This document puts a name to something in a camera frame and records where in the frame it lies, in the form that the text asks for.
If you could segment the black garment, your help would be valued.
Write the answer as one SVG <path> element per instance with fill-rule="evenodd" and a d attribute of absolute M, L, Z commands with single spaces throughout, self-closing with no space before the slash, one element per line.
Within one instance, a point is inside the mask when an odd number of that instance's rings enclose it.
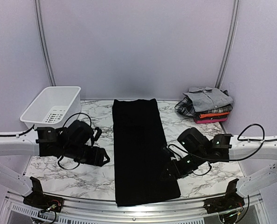
<path fill-rule="evenodd" d="M 176 180 L 160 175 L 170 162 L 155 99 L 114 100 L 112 106 L 115 200 L 119 207 L 180 197 Z"/>

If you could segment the grey button-up shirt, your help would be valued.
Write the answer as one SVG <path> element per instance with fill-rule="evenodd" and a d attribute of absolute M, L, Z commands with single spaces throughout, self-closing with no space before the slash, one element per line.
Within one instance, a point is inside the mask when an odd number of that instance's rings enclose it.
<path fill-rule="evenodd" d="M 234 102 L 231 96 L 228 96 L 218 88 L 211 87 L 190 87 L 183 95 L 192 101 L 196 112 L 217 109 Z"/>

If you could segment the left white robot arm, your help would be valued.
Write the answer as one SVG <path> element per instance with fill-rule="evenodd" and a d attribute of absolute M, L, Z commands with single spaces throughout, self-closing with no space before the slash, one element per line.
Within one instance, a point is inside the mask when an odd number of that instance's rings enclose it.
<path fill-rule="evenodd" d="M 54 156 L 60 161 L 66 157 L 73 159 L 77 165 L 102 167 L 110 162 L 110 158 L 104 148 L 94 145 L 101 133 L 99 128 L 90 127 L 57 129 L 38 127 L 22 133 L 2 133 L 0 134 L 0 156 Z M 33 177 L 24 177 L 2 164 L 0 164 L 0 185 L 23 197 L 30 195 L 31 202 L 39 208 L 48 204 L 48 197 L 43 194 L 40 181 Z"/>

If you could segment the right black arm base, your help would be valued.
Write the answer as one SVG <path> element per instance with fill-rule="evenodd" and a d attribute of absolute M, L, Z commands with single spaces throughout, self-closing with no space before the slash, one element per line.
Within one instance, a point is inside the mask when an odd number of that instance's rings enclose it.
<path fill-rule="evenodd" d="M 245 205 L 244 197 L 237 194 L 238 180 L 236 178 L 228 183 L 224 196 L 213 197 L 204 201 L 203 208 L 208 214 L 240 208 Z"/>

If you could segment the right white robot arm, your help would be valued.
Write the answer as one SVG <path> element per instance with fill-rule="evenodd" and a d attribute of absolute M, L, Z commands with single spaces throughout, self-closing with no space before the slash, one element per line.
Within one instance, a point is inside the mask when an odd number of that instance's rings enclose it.
<path fill-rule="evenodd" d="M 226 195 L 220 199 L 220 205 L 225 209 L 232 208 L 238 202 L 238 196 L 246 197 L 277 182 L 277 136 L 250 138 L 218 134 L 209 140 L 193 127 L 183 131 L 177 141 L 181 145 L 180 150 L 187 155 L 180 160 L 168 162 L 160 175 L 162 180 L 186 177 L 205 162 L 273 160 L 273 163 L 262 170 L 228 184 Z"/>

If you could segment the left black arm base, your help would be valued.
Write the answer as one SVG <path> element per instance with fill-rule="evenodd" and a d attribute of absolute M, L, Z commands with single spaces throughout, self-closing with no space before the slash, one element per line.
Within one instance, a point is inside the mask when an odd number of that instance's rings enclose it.
<path fill-rule="evenodd" d="M 32 183 L 31 193 L 23 196 L 23 203 L 45 211 L 61 212 L 63 198 L 43 193 L 41 182 L 38 179 L 30 177 L 30 181 Z"/>

